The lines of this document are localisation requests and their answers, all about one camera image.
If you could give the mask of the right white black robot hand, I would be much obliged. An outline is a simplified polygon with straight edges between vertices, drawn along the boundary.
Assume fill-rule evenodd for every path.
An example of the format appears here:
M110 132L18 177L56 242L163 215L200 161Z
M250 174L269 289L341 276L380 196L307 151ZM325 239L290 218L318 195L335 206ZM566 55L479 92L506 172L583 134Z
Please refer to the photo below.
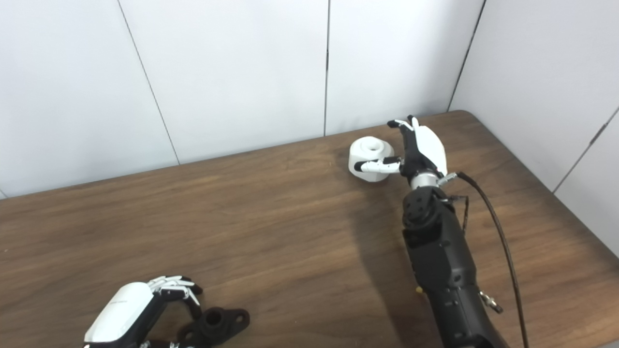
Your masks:
M412 115L406 120L390 120L387 126L400 130L404 155L356 161L353 174L400 174L409 180L426 172L439 179L447 176L446 150L431 128L420 125Z

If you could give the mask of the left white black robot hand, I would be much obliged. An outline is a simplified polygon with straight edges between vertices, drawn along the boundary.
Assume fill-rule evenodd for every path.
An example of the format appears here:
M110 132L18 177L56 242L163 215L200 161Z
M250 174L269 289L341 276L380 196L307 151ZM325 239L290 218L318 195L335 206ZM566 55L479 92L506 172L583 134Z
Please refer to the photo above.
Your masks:
M85 348L178 348L177 342L147 338L169 303L182 301L192 319L202 310L197 295L203 289L189 277L159 276L122 286L84 336Z

